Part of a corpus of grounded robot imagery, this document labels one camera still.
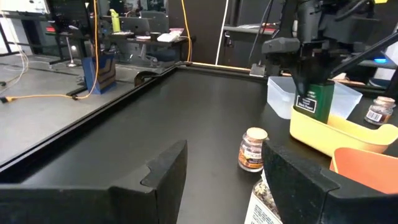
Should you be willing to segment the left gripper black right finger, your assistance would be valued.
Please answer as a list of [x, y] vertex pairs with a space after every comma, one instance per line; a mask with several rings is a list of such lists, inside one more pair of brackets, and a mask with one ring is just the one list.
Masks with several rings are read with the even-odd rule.
[[262, 156], [283, 224], [398, 224], [398, 194], [378, 192], [270, 141]]

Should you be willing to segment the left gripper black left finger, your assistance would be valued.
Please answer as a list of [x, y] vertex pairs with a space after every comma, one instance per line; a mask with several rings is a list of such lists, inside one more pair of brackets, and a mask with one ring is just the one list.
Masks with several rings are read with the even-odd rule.
[[176, 224], [188, 142], [105, 185], [0, 184], [0, 224]]

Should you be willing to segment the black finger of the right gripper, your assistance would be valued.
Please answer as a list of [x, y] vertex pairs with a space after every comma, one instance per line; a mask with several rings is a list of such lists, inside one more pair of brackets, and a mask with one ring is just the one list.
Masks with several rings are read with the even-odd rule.
[[297, 93], [300, 96], [305, 96], [313, 80], [313, 75], [311, 73], [294, 73], [292, 78], [294, 80]]

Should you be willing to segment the green spice tin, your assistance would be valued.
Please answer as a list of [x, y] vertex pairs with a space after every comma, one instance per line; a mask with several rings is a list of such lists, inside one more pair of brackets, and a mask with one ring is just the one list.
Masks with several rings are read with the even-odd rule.
[[335, 82], [328, 80], [325, 83], [310, 84], [304, 96], [296, 93], [294, 109], [319, 122], [327, 123]]

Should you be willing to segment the white label spice jar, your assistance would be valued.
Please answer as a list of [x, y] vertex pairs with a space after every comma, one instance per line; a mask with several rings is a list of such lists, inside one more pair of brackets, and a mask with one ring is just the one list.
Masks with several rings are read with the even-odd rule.
[[252, 188], [244, 224], [283, 224], [264, 171]]

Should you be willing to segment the black slanted bar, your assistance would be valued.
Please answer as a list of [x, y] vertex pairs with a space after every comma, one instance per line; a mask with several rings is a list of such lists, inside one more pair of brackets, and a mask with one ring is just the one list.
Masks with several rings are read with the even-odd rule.
[[345, 70], [354, 67], [355, 65], [361, 63], [363, 60], [366, 60], [369, 56], [375, 54], [376, 52], [380, 52], [382, 49], [389, 47], [390, 45], [396, 43], [398, 41], [398, 32], [391, 34], [390, 36], [380, 40], [378, 43], [370, 46], [364, 52], [354, 56], [353, 58], [345, 61], [344, 63], [338, 65], [330, 72], [330, 78], [333, 78]]

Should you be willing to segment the orange plastic tray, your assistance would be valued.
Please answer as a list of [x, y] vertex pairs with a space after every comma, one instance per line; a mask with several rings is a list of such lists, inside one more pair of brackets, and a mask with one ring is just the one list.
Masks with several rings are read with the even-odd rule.
[[330, 170], [384, 194], [398, 194], [398, 157], [352, 148], [338, 148]]

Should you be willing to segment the black shelf desk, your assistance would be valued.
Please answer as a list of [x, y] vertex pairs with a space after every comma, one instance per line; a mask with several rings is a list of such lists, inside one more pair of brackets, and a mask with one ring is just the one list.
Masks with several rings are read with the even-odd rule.
[[223, 28], [218, 63], [232, 67], [249, 68], [262, 58], [261, 46], [271, 38], [274, 29], [260, 31], [257, 24], [227, 26]]

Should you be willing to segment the blue box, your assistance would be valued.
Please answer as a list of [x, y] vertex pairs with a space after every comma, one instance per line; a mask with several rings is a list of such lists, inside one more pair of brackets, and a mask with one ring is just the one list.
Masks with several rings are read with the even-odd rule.
[[113, 54], [99, 56], [98, 66], [95, 57], [83, 58], [82, 67], [88, 91], [94, 95], [102, 95], [116, 85], [116, 59]]

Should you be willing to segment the white packet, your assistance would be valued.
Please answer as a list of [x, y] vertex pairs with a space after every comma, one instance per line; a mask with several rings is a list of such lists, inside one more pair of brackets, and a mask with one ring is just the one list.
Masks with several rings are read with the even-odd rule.
[[180, 38], [180, 34], [178, 32], [170, 32], [170, 33], [164, 33], [164, 34], [159, 35], [157, 38], [157, 41], [171, 43], [171, 42], [175, 42], [179, 38]]

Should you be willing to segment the silver stand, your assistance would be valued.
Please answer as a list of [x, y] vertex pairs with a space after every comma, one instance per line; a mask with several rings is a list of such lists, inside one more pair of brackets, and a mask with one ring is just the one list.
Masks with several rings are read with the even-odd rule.
[[73, 25], [68, 25], [68, 28], [69, 28], [69, 31], [68, 31], [68, 34], [65, 36], [65, 38], [66, 38], [67, 45], [68, 45], [70, 62], [67, 64], [67, 67], [77, 67], [78, 65], [75, 63], [75, 61], [73, 59], [72, 47], [70, 44], [70, 37], [74, 37], [76, 35], [78, 28]]

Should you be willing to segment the grey laptop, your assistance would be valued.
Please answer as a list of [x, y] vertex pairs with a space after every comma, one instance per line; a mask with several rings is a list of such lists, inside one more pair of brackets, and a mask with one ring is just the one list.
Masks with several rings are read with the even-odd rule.
[[150, 34], [150, 24], [146, 18], [121, 17], [119, 20], [123, 31], [133, 32], [135, 35]]

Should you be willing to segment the yellow-green bottle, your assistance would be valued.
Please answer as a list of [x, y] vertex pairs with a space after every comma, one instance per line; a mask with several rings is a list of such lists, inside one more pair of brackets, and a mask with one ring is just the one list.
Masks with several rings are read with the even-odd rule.
[[120, 25], [120, 20], [119, 20], [119, 14], [114, 9], [110, 9], [109, 11], [111, 13], [111, 22], [112, 22], [113, 32], [114, 33], [120, 32], [121, 25]]

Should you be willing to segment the grey metal bracket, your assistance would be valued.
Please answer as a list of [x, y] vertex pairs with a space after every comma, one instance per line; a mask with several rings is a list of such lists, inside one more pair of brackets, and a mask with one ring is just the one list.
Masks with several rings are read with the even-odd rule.
[[265, 65], [259, 65], [258, 63], [252, 64], [251, 70], [249, 72], [250, 76], [264, 77], [265, 74], [266, 74]]

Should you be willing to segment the black table frame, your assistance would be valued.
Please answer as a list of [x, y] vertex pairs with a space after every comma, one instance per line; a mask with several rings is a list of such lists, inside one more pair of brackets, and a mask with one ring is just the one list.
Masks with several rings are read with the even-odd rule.
[[243, 133], [261, 124], [266, 93], [260, 78], [173, 68], [0, 166], [0, 183], [98, 185], [179, 140], [188, 142], [189, 177], [235, 168]]

